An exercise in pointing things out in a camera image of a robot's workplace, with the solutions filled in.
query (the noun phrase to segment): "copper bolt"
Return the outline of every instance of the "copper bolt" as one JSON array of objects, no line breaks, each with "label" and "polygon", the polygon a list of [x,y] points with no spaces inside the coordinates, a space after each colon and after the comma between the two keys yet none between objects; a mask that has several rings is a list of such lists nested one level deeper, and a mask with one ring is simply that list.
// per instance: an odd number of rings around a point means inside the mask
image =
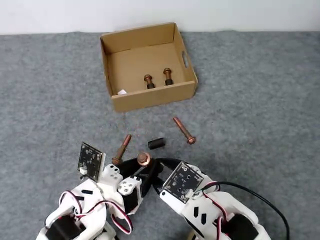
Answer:
[{"label": "copper bolt", "polygon": [[152,82],[152,76],[150,74],[146,74],[144,76],[144,81],[146,81],[146,88],[147,89],[154,89],[155,85]]},{"label": "copper bolt", "polygon": [[181,132],[184,134],[184,136],[187,139],[188,144],[194,144],[196,142],[196,137],[192,136],[190,132],[186,129],[186,127],[182,124],[182,122],[177,118],[176,116],[173,118],[173,121],[177,124]]},{"label": "copper bolt", "polygon": [[163,74],[165,74],[166,79],[171,79],[171,69],[170,68],[166,67],[163,70]]},{"label": "copper bolt", "polygon": [[147,166],[151,162],[151,156],[147,152],[139,152],[138,157],[136,158],[139,165]]},{"label": "copper bolt", "polygon": [[123,162],[122,161],[122,156],[125,153],[126,148],[127,148],[128,144],[129,144],[130,140],[131,140],[131,135],[128,134],[125,137],[121,147],[119,147],[118,151],[116,152],[115,157],[112,158],[112,164],[113,165],[118,165],[118,164],[121,164]]},{"label": "copper bolt", "polygon": [[165,74],[165,85],[168,86],[168,85],[172,85],[174,84],[174,82],[172,81],[171,79],[171,69],[166,67],[164,70],[163,70],[163,74]]}]

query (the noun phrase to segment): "red and white wire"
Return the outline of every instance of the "red and white wire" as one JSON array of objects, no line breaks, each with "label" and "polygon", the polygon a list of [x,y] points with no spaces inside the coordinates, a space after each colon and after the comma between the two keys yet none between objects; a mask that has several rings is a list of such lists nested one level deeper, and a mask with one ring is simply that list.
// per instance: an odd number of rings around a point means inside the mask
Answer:
[{"label": "red and white wire", "polygon": [[216,240],[220,239],[221,224],[222,224],[222,216],[218,217],[218,220],[217,220],[217,223],[216,223]]},{"label": "red and white wire", "polygon": [[[216,183],[217,181],[210,181],[210,182],[208,182],[203,188],[205,188],[206,186],[208,186],[208,185],[210,185],[210,184],[213,184],[213,183]],[[214,191],[214,192],[217,192],[217,191],[220,191],[220,185],[215,185],[216,187],[217,187],[217,189]]]},{"label": "red and white wire", "polygon": [[72,191],[66,190],[66,191],[64,191],[63,193],[61,193],[61,196],[60,196],[60,198],[59,198],[59,206],[61,205],[62,200],[64,199],[64,197],[65,197],[67,194],[70,195],[70,196],[72,197],[72,199],[76,202],[77,208],[75,208],[75,209],[77,210],[77,213],[78,213],[78,214],[81,214],[81,213],[82,213],[81,204],[80,204],[79,200],[77,199],[76,195],[74,195],[74,193],[73,193]]},{"label": "red and white wire", "polygon": [[205,192],[203,192],[203,195],[207,198],[210,199],[212,201],[212,203],[221,210],[222,215],[223,215],[223,219],[226,221],[227,220],[227,211],[220,205],[218,204],[216,201],[214,201],[211,197],[209,197]]},{"label": "red and white wire", "polygon": [[125,234],[127,235],[130,235],[134,229],[133,227],[133,224],[131,222],[131,219],[128,217],[128,215],[118,206],[118,204],[116,204],[115,202],[113,201],[109,201],[109,200],[101,200],[99,202],[97,202],[92,208],[90,208],[89,211],[87,211],[86,213],[82,213],[82,214],[78,214],[76,213],[75,216],[78,217],[79,219],[82,218],[82,217],[85,217],[87,216],[88,214],[90,214],[91,212],[93,212],[93,210],[99,206],[100,204],[107,204],[107,205],[111,205],[113,207],[115,207],[120,213],[121,215],[123,216],[124,220],[126,221],[126,223],[128,224],[129,226],[129,230],[126,229],[124,226],[122,226],[119,222],[117,222],[115,216],[112,214],[111,215],[111,219],[113,221],[113,223],[122,231],[124,232]]}]

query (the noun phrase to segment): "robot camera board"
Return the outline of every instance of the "robot camera board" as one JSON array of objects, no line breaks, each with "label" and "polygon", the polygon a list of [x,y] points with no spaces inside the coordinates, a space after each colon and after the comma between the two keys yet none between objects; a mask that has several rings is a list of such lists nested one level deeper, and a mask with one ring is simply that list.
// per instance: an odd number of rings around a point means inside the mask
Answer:
[{"label": "robot camera board", "polygon": [[191,197],[204,178],[185,162],[180,162],[163,184],[163,189],[184,204]]},{"label": "robot camera board", "polygon": [[81,173],[85,171],[85,176],[97,182],[101,167],[104,165],[104,158],[105,154],[103,152],[83,142],[81,145],[78,171]]}]

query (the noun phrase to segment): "black cylinder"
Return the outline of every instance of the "black cylinder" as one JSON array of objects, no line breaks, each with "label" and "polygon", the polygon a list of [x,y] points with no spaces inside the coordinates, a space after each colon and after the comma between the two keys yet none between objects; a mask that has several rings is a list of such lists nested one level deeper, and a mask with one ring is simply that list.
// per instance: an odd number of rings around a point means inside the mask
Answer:
[{"label": "black cylinder", "polygon": [[148,148],[150,150],[163,147],[164,145],[166,145],[166,141],[163,137],[152,140],[152,141],[148,141]]},{"label": "black cylinder", "polygon": [[153,83],[148,83],[148,84],[146,85],[146,88],[147,88],[147,89],[154,89],[154,88],[155,88],[155,85],[154,85]]},{"label": "black cylinder", "polygon": [[172,85],[174,84],[174,81],[172,81],[172,79],[167,79],[165,80],[165,85],[168,86],[168,85]]}]

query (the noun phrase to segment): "box handle hole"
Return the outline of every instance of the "box handle hole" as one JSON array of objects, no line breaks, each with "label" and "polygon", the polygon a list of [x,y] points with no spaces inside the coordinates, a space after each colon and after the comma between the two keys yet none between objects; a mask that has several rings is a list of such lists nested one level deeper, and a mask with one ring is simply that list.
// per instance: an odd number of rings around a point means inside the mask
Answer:
[{"label": "box handle hole", "polygon": [[189,67],[189,62],[188,62],[188,58],[187,58],[186,52],[182,51],[181,55],[182,55],[182,59],[183,59],[183,63],[184,63],[185,68],[188,68]]}]

